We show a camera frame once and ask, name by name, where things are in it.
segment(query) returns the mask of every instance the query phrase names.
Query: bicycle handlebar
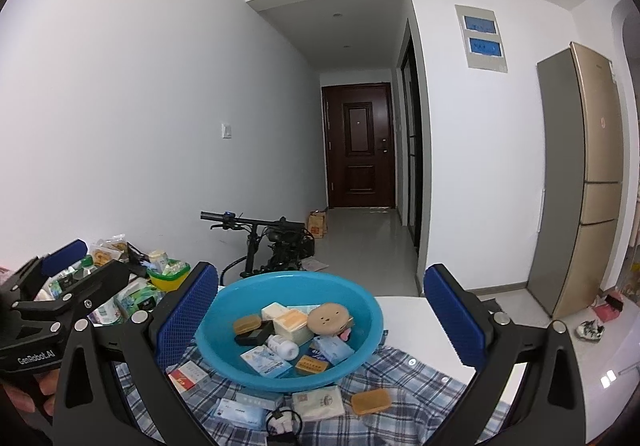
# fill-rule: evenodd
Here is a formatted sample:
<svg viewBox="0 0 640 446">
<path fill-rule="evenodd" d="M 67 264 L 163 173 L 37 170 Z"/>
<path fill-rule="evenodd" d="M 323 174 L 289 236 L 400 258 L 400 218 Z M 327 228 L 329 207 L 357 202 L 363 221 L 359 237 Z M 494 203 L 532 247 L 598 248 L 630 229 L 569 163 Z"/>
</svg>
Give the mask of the bicycle handlebar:
<svg viewBox="0 0 640 446">
<path fill-rule="evenodd" d="M 268 226 L 270 228 L 280 228 L 283 230 L 295 230 L 300 231 L 305 228 L 303 222 L 291 222 L 287 221 L 284 217 L 279 221 L 261 221 L 258 219 L 241 219 L 236 217 L 235 213 L 213 213 L 209 211 L 201 211 L 200 218 L 206 221 L 222 222 L 226 224 L 249 224 L 256 226 Z"/>
</svg>

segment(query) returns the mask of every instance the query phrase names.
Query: refrigerator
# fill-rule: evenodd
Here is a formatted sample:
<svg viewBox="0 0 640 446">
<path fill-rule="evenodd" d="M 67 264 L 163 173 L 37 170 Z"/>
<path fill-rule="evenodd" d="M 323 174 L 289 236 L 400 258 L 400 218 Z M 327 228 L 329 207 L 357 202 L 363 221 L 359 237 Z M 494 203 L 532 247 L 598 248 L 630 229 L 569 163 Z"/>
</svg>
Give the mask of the refrigerator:
<svg viewBox="0 0 640 446">
<path fill-rule="evenodd" d="M 527 289 L 549 316 L 588 307 L 609 262 L 620 213 L 622 117 L 610 61 L 572 42 L 538 64 L 545 189 Z"/>
</svg>

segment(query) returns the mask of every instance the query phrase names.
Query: sneaker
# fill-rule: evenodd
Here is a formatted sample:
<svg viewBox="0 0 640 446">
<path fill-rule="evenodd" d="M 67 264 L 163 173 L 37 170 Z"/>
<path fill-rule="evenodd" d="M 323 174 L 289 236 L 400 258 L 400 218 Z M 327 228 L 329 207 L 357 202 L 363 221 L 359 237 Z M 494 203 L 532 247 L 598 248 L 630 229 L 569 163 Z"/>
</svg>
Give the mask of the sneaker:
<svg viewBox="0 0 640 446">
<path fill-rule="evenodd" d="M 604 325 L 600 325 L 600 323 L 598 320 L 583 321 L 575 329 L 575 333 L 582 340 L 599 342 L 604 333 Z"/>
</svg>

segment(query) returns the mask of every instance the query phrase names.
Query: electrical panel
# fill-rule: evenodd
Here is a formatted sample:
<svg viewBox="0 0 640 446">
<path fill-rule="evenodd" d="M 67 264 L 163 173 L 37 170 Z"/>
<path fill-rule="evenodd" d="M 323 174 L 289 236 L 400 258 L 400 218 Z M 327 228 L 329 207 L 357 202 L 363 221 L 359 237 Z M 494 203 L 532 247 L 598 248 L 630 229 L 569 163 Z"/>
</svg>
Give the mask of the electrical panel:
<svg viewBox="0 0 640 446">
<path fill-rule="evenodd" d="M 507 72 L 507 60 L 494 12 L 456 5 L 466 62 L 470 68 Z"/>
</svg>

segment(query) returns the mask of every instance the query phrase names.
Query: blue plastic basin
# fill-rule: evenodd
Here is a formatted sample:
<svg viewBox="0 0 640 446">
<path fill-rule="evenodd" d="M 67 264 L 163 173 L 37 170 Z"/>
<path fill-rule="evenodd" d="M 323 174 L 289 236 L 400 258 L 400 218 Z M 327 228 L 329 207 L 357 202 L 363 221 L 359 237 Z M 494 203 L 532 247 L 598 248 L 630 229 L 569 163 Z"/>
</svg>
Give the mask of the blue plastic basin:
<svg viewBox="0 0 640 446">
<path fill-rule="evenodd" d="M 263 378 L 240 354 L 251 347 L 234 341 L 232 324 L 272 302 L 287 305 L 314 305 L 333 301 L 344 305 L 353 316 L 349 346 L 355 353 L 321 374 L 302 376 L 295 368 L 280 378 Z M 361 366 L 380 343 L 382 311 L 371 294 L 359 285 L 327 273 L 283 271 L 240 280 L 218 292 L 196 331 L 196 343 L 205 361 L 220 375 L 242 386 L 268 392 L 302 392 L 326 386 Z M 300 355 L 308 343 L 300 347 Z M 298 359 L 290 362 L 295 366 Z"/>
</svg>

